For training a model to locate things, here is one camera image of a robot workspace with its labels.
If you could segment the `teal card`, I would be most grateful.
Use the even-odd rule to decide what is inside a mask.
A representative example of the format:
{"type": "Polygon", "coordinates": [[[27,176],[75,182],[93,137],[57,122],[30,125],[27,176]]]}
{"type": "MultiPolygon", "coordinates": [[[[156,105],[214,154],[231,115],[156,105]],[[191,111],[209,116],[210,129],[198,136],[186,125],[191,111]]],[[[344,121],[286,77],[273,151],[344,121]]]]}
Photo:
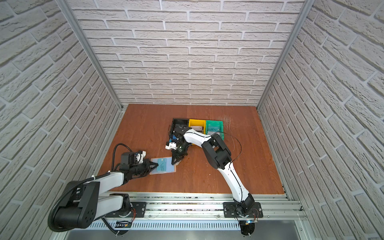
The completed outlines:
{"type": "Polygon", "coordinates": [[[159,158],[158,164],[159,166],[157,167],[157,171],[160,173],[165,173],[167,171],[167,158],[159,158]]]}

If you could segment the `tan leather card holder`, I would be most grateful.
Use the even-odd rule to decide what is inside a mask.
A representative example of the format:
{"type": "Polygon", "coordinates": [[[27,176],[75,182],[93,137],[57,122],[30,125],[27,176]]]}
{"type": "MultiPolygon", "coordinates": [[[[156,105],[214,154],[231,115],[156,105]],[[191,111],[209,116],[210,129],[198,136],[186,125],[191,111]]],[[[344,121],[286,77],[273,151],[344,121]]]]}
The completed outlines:
{"type": "Polygon", "coordinates": [[[150,175],[175,173],[177,171],[176,166],[172,165],[172,157],[153,158],[151,162],[157,163],[158,166],[150,172],[150,175]]]}

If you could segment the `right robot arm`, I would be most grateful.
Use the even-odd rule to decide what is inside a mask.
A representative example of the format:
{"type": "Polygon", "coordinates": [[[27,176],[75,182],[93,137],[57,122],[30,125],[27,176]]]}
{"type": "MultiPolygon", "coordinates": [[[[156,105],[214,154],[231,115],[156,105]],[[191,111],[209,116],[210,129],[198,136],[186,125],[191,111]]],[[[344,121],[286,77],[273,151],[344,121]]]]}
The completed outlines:
{"type": "Polygon", "coordinates": [[[166,149],[172,152],[172,165],[179,164],[187,155],[190,145],[202,148],[208,163],[222,174],[232,192],[237,213],[242,217],[249,215],[254,198],[240,180],[233,165],[231,151],[220,135],[205,135],[188,126],[174,127],[166,145],[166,149]]]}

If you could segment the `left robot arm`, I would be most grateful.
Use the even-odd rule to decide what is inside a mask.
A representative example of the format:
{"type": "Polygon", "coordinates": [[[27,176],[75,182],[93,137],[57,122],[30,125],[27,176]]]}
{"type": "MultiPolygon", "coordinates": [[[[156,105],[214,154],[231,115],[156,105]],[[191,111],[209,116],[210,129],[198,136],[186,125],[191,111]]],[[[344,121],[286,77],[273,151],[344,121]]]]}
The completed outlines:
{"type": "Polygon", "coordinates": [[[137,211],[128,194],[103,194],[127,184],[130,180],[148,176],[158,167],[146,158],[146,152],[126,152],[118,164],[112,163],[107,173],[85,180],[71,181],[54,203],[48,216],[48,227],[54,232],[86,229],[102,219],[107,227],[119,235],[106,220],[108,214],[135,219],[137,211]]]}

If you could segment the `cards in yellow bin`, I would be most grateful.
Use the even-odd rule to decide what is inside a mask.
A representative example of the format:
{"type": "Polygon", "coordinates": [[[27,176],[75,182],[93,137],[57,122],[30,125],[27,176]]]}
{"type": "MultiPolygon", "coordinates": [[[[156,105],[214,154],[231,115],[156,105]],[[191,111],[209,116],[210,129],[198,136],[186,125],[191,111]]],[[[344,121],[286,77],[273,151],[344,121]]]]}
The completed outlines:
{"type": "Polygon", "coordinates": [[[204,132],[204,127],[203,126],[191,126],[191,128],[199,133],[204,132]]]}

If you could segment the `cards in green bin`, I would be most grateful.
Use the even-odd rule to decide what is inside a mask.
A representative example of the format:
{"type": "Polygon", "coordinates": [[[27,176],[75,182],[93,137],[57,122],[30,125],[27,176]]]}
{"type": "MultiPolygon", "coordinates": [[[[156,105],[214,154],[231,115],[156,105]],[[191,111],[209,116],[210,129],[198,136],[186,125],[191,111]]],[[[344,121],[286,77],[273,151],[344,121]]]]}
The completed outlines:
{"type": "Polygon", "coordinates": [[[220,126],[209,126],[207,130],[208,135],[212,135],[216,132],[220,133],[222,131],[220,126]]]}

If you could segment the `black storage bin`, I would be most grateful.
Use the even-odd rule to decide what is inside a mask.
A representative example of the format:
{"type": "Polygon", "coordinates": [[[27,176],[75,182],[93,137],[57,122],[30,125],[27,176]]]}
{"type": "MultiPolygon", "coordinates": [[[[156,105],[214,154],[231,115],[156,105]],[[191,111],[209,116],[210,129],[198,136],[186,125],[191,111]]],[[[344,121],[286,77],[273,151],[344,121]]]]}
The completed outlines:
{"type": "Polygon", "coordinates": [[[173,119],[169,129],[170,139],[174,139],[174,130],[176,127],[187,127],[189,125],[189,119],[173,119]]]}

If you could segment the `yellow storage bin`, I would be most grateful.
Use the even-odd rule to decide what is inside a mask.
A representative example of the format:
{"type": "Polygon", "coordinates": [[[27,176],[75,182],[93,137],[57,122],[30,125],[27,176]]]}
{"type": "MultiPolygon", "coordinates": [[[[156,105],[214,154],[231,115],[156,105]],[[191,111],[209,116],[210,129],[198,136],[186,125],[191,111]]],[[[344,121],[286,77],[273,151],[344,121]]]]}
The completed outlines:
{"type": "Polygon", "coordinates": [[[196,120],[196,119],[189,119],[189,127],[193,130],[206,134],[206,120],[196,120]]]}

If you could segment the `green storage bin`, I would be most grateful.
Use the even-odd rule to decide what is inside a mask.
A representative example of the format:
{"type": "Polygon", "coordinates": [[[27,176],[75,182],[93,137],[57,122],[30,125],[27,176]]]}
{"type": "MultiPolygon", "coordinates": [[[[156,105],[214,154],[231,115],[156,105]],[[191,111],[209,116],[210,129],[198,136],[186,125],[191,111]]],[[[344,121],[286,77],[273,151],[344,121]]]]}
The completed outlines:
{"type": "Polygon", "coordinates": [[[224,140],[224,123],[223,121],[206,120],[206,135],[217,133],[224,140]]]}

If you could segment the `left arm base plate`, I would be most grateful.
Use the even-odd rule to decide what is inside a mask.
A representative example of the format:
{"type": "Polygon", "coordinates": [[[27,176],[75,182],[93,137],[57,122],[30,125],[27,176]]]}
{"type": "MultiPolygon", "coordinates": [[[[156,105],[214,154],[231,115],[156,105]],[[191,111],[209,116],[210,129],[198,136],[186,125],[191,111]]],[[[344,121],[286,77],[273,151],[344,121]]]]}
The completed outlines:
{"type": "Polygon", "coordinates": [[[120,209],[118,211],[109,213],[106,218],[129,218],[132,219],[135,214],[135,218],[144,218],[146,212],[146,202],[131,202],[131,205],[127,208],[120,209]]]}

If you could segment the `aluminium mounting rail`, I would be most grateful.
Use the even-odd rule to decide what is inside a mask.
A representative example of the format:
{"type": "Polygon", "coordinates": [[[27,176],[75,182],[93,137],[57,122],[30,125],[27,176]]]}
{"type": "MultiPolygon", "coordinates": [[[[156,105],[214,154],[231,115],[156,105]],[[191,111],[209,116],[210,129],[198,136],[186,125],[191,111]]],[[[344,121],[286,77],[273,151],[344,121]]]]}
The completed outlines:
{"type": "MultiPolygon", "coordinates": [[[[224,202],[232,202],[231,194],[128,192],[132,202],[145,202],[142,220],[225,220],[224,202]]],[[[299,201],[286,195],[257,195],[263,217],[259,220],[307,220],[299,201]]]]}

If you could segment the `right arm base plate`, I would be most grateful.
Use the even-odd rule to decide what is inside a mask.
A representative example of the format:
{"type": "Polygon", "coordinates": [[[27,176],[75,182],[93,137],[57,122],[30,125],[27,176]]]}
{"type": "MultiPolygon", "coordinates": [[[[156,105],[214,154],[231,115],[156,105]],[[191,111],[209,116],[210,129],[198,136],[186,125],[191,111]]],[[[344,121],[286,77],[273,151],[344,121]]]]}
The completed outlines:
{"type": "Polygon", "coordinates": [[[224,202],[223,211],[225,218],[263,218],[263,210],[259,202],[253,202],[251,207],[235,202],[224,202]]]}

